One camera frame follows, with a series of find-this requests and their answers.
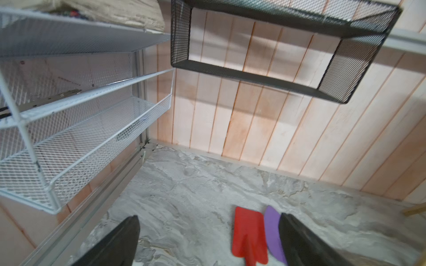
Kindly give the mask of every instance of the wooden beam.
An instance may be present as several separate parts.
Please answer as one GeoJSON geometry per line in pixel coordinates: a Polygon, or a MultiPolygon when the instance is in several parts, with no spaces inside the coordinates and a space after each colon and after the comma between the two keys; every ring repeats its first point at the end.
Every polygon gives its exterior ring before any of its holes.
{"type": "Polygon", "coordinates": [[[405,216],[410,216],[410,215],[414,215],[414,214],[425,212],[425,211],[426,211],[426,202],[422,204],[414,205],[411,208],[406,208],[402,210],[402,213],[405,216]]]}

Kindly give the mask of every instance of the white wire mesh shelf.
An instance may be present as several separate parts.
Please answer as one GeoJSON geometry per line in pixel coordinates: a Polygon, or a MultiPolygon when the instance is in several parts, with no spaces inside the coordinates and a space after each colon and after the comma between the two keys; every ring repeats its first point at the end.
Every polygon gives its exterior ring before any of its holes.
{"type": "MultiPolygon", "coordinates": [[[[0,81],[6,102],[13,102],[3,77],[0,81]]],[[[170,108],[173,84],[172,79],[170,93],[156,104],[132,96],[130,84],[114,89],[107,85],[63,99],[72,104],[34,120],[16,119],[24,112],[8,104],[15,126],[0,130],[0,194],[58,213],[170,108]]]]}
{"type": "Polygon", "coordinates": [[[131,52],[170,34],[0,7],[0,58],[131,52]]]}

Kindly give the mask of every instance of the black object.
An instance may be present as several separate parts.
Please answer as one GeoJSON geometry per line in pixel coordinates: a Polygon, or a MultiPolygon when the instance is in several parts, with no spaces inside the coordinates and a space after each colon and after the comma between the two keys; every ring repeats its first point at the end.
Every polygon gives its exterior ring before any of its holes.
{"type": "Polygon", "coordinates": [[[278,230],[288,266],[354,266],[291,214],[281,214],[278,230]]]}
{"type": "Polygon", "coordinates": [[[289,0],[172,0],[171,65],[219,77],[294,91],[337,103],[347,103],[396,23],[401,8],[368,0],[327,1],[322,12],[315,3],[296,8],[289,0]],[[356,18],[349,6],[357,5],[356,18]],[[340,43],[318,88],[189,60],[193,8],[219,11],[255,20],[340,37],[340,43]],[[335,17],[327,14],[332,10],[335,17]]]}
{"type": "Polygon", "coordinates": [[[72,266],[131,266],[139,231],[138,217],[127,217],[72,266]]]}

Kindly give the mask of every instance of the mesh panel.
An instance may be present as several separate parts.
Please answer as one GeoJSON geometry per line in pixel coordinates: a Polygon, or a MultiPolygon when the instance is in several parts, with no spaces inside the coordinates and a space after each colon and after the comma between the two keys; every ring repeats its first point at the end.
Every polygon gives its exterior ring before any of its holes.
{"type": "MultiPolygon", "coordinates": [[[[55,191],[62,204],[72,199],[92,178],[94,178],[107,164],[111,162],[124,148],[126,148],[142,131],[157,120],[170,108],[171,94],[156,105],[151,111],[144,114],[136,122],[125,128],[100,149],[78,163],[59,180],[55,182],[55,191]]],[[[131,97],[118,105],[97,114],[81,125],[74,132],[78,132],[81,142],[87,145],[98,145],[101,140],[117,133],[127,123],[132,122],[147,111],[153,104],[139,98],[131,97]]]]}
{"type": "MultiPolygon", "coordinates": [[[[24,63],[10,60],[0,62],[0,67],[15,101],[27,103],[76,87],[90,90],[131,78],[132,56],[95,54],[24,63]]],[[[128,86],[29,123],[28,133],[43,175],[48,182],[56,180],[53,188],[61,205],[166,112],[170,100],[171,94],[154,105],[133,97],[128,86]]],[[[15,127],[0,130],[0,173],[2,194],[56,211],[15,127]]]]}
{"type": "Polygon", "coordinates": [[[0,58],[131,52],[169,39],[167,34],[70,17],[0,8],[0,58]]]}
{"type": "Polygon", "coordinates": [[[384,35],[372,35],[341,40],[318,90],[346,103],[384,38],[384,35]]]}
{"type": "Polygon", "coordinates": [[[347,103],[401,13],[368,0],[172,0],[172,66],[347,103]],[[192,8],[219,11],[341,38],[318,88],[250,75],[189,58],[192,8]]]}
{"type": "MultiPolygon", "coordinates": [[[[132,77],[131,54],[35,58],[0,61],[0,69],[19,106],[79,89],[95,89],[132,77]]],[[[0,107],[6,103],[0,94],[0,107]]]]}

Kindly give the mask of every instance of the white wire basket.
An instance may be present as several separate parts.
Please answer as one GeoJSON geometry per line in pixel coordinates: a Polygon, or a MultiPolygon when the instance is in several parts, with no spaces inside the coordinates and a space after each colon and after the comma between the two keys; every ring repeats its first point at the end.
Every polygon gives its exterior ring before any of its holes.
{"type": "Polygon", "coordinates": [[[30,77],[22,73],[18,60],[0,64],[0,107],[7,105],[11,113],[0,119],[0,195],[58,213],[170,108],[174,74],[170,93],[158,103],[134,97],[130,85],[173,69],[131,78],[131,56],[114,58],[116,71],[100,67],[87,81],[85,73],[74,68],[63,84],[45,77],[42,64],[34,63],[37,59],[32,60],[35,70],[29,71],[30,77]],[[27,79],[34,82],[29,90],[34,95],[25,89],[27,79]],[[92,88],[93,82],[98,88],[92,88]],[[37,102],[35,96],[49,99],[75,86],[78,94],[22,110],[37,102]]]}
{"type": "Polygon", "coordinates": [[[131,52],[169,39],[154,30],[0,7],[0,58],[131,52]]]}

